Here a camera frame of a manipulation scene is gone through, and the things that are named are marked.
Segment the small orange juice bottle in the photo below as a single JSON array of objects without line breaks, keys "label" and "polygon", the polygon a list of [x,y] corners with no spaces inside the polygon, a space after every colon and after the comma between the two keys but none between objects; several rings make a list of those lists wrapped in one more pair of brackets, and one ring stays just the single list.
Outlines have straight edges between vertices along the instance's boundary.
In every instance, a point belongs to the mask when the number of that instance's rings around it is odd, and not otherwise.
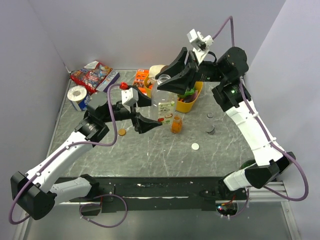
[{"label": "small orange juice bottle", "polygon": [[172,125],[171,125],[171,132],[174,134],[178,134],[181,132],[182,130],[182,118],[179,115],[175,115],[172,121]]}]

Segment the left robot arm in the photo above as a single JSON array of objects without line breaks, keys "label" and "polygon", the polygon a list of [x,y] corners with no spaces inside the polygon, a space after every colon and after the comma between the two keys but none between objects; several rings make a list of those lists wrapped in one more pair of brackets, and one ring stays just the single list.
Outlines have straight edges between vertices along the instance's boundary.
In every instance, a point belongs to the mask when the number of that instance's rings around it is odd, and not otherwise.
[{"label": "left robot arm", "polygon": [[83,119],[67,140],[43,162],[27,173],[17,171],[10,179],[13,204],[19,205],[29,217],[40,220],[54,206],[77,198],[88,201],[99,195],[99,182],[88,174],[56,183],[61,174],[79,157],[103,146],[101,140],[109,132],[108,122],[113,124],[114,137],[118,137],[117,121],[131,120],[134,130],[146,133],[162,123],[143,117],[136,107],[150,107],[152,100],[137,87],[125,83],[113,84],[121,89],[121,100],[111,103],[111,92],[96,92],[91,95]]}]

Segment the brown bottle cap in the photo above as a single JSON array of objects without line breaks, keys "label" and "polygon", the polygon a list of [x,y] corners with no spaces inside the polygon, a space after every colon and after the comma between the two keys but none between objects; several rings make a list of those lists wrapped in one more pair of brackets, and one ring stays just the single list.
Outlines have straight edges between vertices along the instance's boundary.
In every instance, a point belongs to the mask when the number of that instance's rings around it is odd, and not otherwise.
[{"label": "brown bottle cap", "polygon": [[119,136],[124,136],[126,133],[127,132],[126,132],[126,130],[124,128],[121,128],[121,129],[118,130],[118,135]]}]

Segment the white bottle cap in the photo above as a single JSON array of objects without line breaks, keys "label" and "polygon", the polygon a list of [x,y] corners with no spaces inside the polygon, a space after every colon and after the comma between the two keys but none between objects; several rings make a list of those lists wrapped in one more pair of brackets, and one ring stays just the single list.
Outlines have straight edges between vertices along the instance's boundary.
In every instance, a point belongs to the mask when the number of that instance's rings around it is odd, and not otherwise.
[{"label": "white bottle cap", "polygon": [[199,146],[198,143],[193,143],[193,144],[191,145],[191,148],[192,148],[193,150],[197,151],[197,150],[200,148],[200,146]]}]

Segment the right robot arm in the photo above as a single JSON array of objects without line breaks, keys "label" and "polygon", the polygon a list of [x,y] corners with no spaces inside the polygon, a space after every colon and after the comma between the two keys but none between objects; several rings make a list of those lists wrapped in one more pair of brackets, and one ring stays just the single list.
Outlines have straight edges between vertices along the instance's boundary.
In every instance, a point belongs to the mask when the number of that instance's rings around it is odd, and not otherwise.
[{"label": "right robot arm", "polygon": [[213,97],[236,124],[248,143],[254,161],[249,166],[226,175],[218,193],[223,199],[230,199],[236,190],[246,187],[260,189],[282,174],[290,165],[292,152],[284,149],[271,136],[256,112],[254,102],[241,77],[249,70],[247,55],[233,46],[214,61],[199,63],[195,52],[183,47],[177,58],[156,75],[170,78],[159,85],[162,91],[183,95],[196,82],[218,82],[212,89]]}]

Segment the large clear plastic bottle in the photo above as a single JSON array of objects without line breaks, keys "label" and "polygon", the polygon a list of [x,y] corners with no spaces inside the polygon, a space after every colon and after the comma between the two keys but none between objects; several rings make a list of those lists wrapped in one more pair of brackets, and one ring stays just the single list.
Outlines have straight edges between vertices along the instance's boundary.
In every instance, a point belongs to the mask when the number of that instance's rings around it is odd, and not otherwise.
[{"label": "large clear plastic bottle", "polygon": [[158,90],[158,86],[171,77],[162,74],[152,85],[150,117],[165,125],[171,125],[176,112],[178,95],[169,91]]}]

